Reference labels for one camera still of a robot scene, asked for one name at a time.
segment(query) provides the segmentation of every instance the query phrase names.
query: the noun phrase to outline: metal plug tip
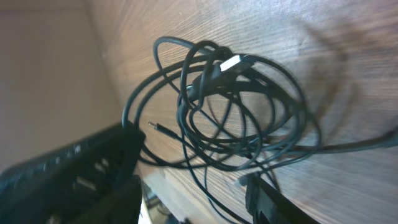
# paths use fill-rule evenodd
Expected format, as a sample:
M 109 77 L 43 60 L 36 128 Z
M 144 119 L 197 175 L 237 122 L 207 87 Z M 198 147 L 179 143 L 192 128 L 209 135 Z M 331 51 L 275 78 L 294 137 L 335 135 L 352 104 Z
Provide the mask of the metal plug tip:
M 156 128 L 156 124 L 152 123 L 152 122 L 148 122 L 149 125 L 151 125 L 152 127 Z

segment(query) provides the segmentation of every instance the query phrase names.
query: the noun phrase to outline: coiled cable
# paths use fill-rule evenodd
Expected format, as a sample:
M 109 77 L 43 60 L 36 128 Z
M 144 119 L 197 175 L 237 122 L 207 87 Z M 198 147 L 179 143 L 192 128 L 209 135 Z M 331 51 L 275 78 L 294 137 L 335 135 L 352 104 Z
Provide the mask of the coiled cable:
M 159 60 L 158 48 L 164 42 L 189 48 L 185 60 L 163 68 Z M 161 124 L 151 123 L 151 125 L 158 131 L 180 141 L 185 158 L 175 162 L 168 162 L 159 158 L 144 146 L 142 151 L 151 160 L 145 159 L 142 156 L 140 156 L 139 160 L 152 166 L 188 169 L 197 186 L 208 197 L 211 206 L 229 223 L 234 223 L 234 221 L 224 216 L 215 205 L 236 221 L 241 223 L 248 222 L 209 193 L 206 178 L 209 166 L 225 172 L 260 168 L 260 171 L 255 171 L 256 175 L 265 174 L 274 187 L 280 191 L 275 175 L 272 173 L 278 167 L 302 161 L 317 153 L 353 152 L 379 147 L 391 147 L 398 144 L 397 131 L 393 130 L 375 139 L 322 147 L 321 129 L 314 115 L 308 110 L 302 89 L 294 77 L 283 66 L 271 59 L 249 54 L 234 54 L 229 48 L 219 46 L 209 40 L 194 44 L 175 37 L 161 37 L 157 39 L 154 44 L 154 57 L 159 71 L 146 78 L 132 92 L 123 111 L 122 123 L 124 126 L 126 125 L 130 107 L 138 94 L 150 83 L 163 77 L 145 94 L 139 103 L 133 123 L 139 126 L 142 111 L 150 98 L 165 85 L 170 85 L 178 94 L 176 115 L 177 124 L 181 129 L 181 136 Z M 251 66 L 254 64 L 268 66 L 283 75 L 292 85 L 297 98 L 290 96 L 276 82 L 252 68 Z M 188 84 L 187 77 L 195 72 L 201 72 L 201 75 Z M 238 76 L 245 77 L 248 81 L 238 81 Z M 180 79 L 179 87 L 172 83 L 173 80 L 178 78 Z M 241 92 L 260 93 L 267 98 L 271 118 L 265 128 L 260 127 L 255 116 L 243 104 Z M 221 121 L 216 119 L 210 104 L 211 116 L 202 110 L 205 100 L 211 95 L 220 95 L 228 100 Z M 275 107 L 277 101 L 282 105 L 283 111 L 277 111 Z M 239 108 L 241 120 L 241 134 L 239 137 L 224 128 L 232 105 L 236 105 Z M 207 137 L 197 128 L 193 119 L 195 113 L 201 113 L 211 122 L 216 128 L 214 135 Z M 276 120 L 276 114 L 281 113 L 281 118 Z M 256 133 L 253 135 L 248 135 L 248 120 L 250 120 L 256 130 Z M 285 126 L 288 121 L 293 122 L 293 125 L 290 126 L 289 134 L 282 139 L 273 138 L 272 133 Z M 313 146 L 299 146 L 298 143 L 303 138 L 304 132 L 309 126 L 314 127 L 316 135 L 315 143 Z M 221 133 L 228 138 L 221 138 Z M 192 156 L 188 156 L 188 150 L 193 152 Z M 260 160 L 261 152 L 267 152 L 267 157 L 263 158 L 263 160 Z M 233 156 L 246 158 L 246 162 L 235 166 L 225 163 L 225 161 Z M 197 157 L 203 163 L 193 165 L 192 160 Z M 204 186 L 195 174 L 194 170 L 197 168 L 205 168 Z

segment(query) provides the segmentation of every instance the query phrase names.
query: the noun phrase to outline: cable bundle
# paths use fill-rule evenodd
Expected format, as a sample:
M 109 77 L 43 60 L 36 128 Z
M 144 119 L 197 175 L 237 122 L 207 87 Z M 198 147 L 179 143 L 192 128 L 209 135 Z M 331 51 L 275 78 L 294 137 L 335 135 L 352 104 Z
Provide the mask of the cable bundle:
M 158 47 L 161 43 L 169 42 L 189 48 L 189 52 L 184 61 L 177 62 L 171 66 L 163 68 L 160 64 Z M 374 149 L 379 147 L 391 147 L 398 145 L 397 131 L 393 130 L 387 134 L 366 141 L 341 144 L 335 146 L 322 147 L 322 135 L 318 122 L 308 111 L 307 102 L 303 91 L 294 77 L 278 63 L 263 57 L 249 54 L 234 54 L 227 47 L 220 47 L 212 41 L 201 41 L 197 44 L 175 37 L 161 37 L 154 44 L 154 57 L 159 71 L 145 79 L 131 94 L 123 111 L 123 125 L 127 123 L 129 110 L 138 96 L 138 94 L 150 83 L 163 77 L 154 87 L 152 87 L 143 97 L 134 117 L 134 124 L 139 126 L 139 120 L 142 110 L 153 94 L 159 91 L 163 86 L 170 85 L 177 93 L 177 123 L 181 129 L 181 136 L 167 129 L 160 124 L 150 123 L 158 131 L 174 138 L 182 143 L 182 150 L 185 158 L 176 162 L 167 162 L 153 154 L 146 146 L 142 151 L 152 160 L 140 157 L 140 161 L 153 166 L 173 167 L 176 169 L 188 169 L 201 190 L 209 198 L 211 206 L 225 220 L 234 223 L 222 213 L 220 213 L 213 203 L 217 204 L 227 214 L 241 223 L 248 223 L 243 218 L 232 212 L 230 209 L 220 203 L 212 194 L 207 191 L 206 174 L 207 167 L 212 166 L 215 169 L 232 172 L 244 169 L 260 168 L 256 175 L 265 174 L 273 183 L 277 190 L 280 190 L 275 175 L 272 170 L 278 167 L 293 164 L 302 161 L 316 153 L 337 153 L 352 152 Z M 283 75 L 293 86 L 297 93 L 297 99 L 291 97 L 285 89 L 268 78 L 265 74 L 252 68 L 256 63 L 273 68 Z M 194 79 L 192 83 L 187 83 L 187 77 L 193 73 L 201 72 L 201 75 Z M 242 76 L 247 81 L 238 81 Z M 172 81 L 180 78 L 179 88 Z M 263 94 L 269 103 L 270 120 L 265 128 L 260 124 L 244 106 L 241 98 L 241 92 L 253 92 Z M 211 116 L 206 114 L 202 108 L 206 99 L 211 95 L 221 95 L 228 100 L 223 118 L 218 121 L 209 104 Z M 275 104 L 279 102 L 283 111 L 277 111 Z M 241 119 L 241 134 L 237 137 L 227 131 L 224 126 L 228 120 L 232 105 L 239 108 Z M 216 128 L 211 137 L 205 136 L 195 125 L 193 119 L 195 113 L 201 113 Z M 277 114 L 281 114 L 280 119 L 276 119 Z M 256 130 L 254 135 L 248 135 L 248 122 L 251 122 Z M 283 139 L 273 138 L 272 133 L 283 127 L 288 121 L 294 125 L 291 126 L 289 134 Z M 313 146 L 298 146 L 303 134 L 308 126 L 315 128 L 316 141 Z M 228 138 L 220 137 L 223 133 Z M 267 157 L 260 160 L 261 152 L 270 152 Z M 232 166 L 225 163 L 233 156 L 245 157 L 247 161 L 238 166 Z M 191 164 L 192 160 L 199 157 L 202 164 Z M 205 168 L 204 185 L 198 180 L 194 169 Z

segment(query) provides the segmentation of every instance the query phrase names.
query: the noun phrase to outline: wall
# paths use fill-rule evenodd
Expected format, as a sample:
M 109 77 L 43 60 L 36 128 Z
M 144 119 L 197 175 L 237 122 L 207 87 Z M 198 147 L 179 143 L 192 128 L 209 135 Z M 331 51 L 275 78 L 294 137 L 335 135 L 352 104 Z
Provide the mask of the wall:
M 116 123 L 82 1 L 0 2 L 0 171 Z

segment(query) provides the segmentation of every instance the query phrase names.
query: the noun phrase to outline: wood grain surface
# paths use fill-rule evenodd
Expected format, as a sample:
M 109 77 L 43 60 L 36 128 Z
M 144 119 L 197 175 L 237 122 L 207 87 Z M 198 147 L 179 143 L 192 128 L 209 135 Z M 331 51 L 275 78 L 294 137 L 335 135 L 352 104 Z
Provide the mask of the wood grain surface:
M 263 55 L 283 63 L 302 85 L 311 111 L 320 120 L 325 144 L 367 139 L 398 124 L 395 0 L 86 3 L 122 102 L 143 79 L 157 71 L 152 55 L 155 39 L 172 35 L 193 42 L 214 40 L 235 52 Z M 161 45 L 159 51 L 164 65 L 183 59 L 187 53 L 170 44 Z M 289 88 L 274 71 L 262 69 Z M 177 94 L 165 87 L 150 100 L 141 119 L 149 149 L 171 161 L 182 157 L 180 144 L 146 123 L 160 123 L 179 132 L 176 100 Z M 218 113 L 223 111 L 222 99 L 211 100 Z M 260 120 L 266 116 L 264 98 L 252 95 L 246 100 Z M 200 118 L 198 123 L 206 126 Z M 238 131 L 239 121 L 230 121 L 228 128 Z M 313 156 L 277 170 L 277 178 L 284 195 L 321 223 L 396 223 L 397 161 L 398 148 Z M 193 223 L 224 223 L 187 171 L 144 164 L 139 164 L 139 169 L 177 218 L 188 217 Z M 251 220 L 244 207 L 244 189 L 233 184 L 241 174 L 210 169 L 210 192 Z M 198 176 L 203 177 L 202 170 L 198 170 Z

